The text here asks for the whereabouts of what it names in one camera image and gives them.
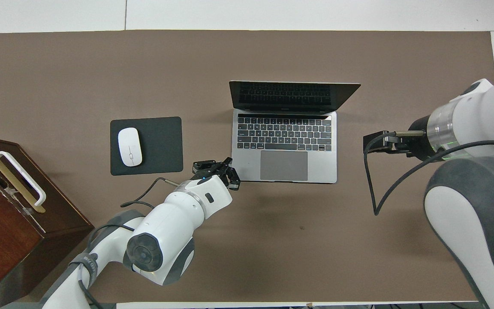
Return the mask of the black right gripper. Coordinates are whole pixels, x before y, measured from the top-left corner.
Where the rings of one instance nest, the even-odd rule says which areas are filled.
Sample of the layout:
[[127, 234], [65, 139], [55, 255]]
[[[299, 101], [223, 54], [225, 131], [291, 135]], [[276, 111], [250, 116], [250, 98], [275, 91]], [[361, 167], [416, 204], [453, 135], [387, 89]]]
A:
[[[399, 133], [396, 133], [399, 141], [395, 143], [394, 150], [392, 150], [392, 143], [387, 141], [385, 136], [382, 136], [390, 133], [390, 131], [383, 130], [365, 135], [363, 137], [363, 153], [405, 153], [407, 157], [416, 157], [421, 161], [427, 160], [431, 157], [431, 145], [426, 135], [428, 120], [428, 118], [419, 118], [408, 129], [410, 131], [423, 131], [424, 134], [422, 136], [399, 137]], [[382, 137], [369, 147], [369, 143], [379, 136]]]

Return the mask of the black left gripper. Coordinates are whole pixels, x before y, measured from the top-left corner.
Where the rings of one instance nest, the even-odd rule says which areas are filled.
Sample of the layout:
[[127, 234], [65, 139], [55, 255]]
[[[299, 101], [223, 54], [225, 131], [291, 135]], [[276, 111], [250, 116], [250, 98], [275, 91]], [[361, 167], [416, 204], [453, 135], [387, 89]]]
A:
[[192, 171], [194, 176], [191, 180], [206, 179], [210, 176], [219, 176], [229, 190], [237, 191], [241, 185], [241, 180], [233, 167], [229, 167], [232, 158], [227, 157], [223, 162], [215, 160], [197, 161], [193, 163]]

